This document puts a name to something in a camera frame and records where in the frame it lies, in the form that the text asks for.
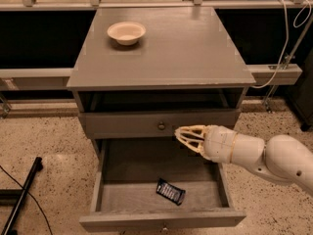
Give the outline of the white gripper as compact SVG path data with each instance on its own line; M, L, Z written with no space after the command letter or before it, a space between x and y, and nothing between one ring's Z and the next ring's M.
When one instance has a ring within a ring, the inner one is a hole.
M215 163L229 164L238 133L224 126L181 126L175 137L190 150Z

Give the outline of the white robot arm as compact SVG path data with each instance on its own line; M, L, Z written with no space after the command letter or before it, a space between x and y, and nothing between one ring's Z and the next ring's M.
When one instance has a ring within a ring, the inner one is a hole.
M276 184L294 183L313 195L313 153L291 136L277 135L265 142L218 125L181 126L174 134L209 161L241 166Z

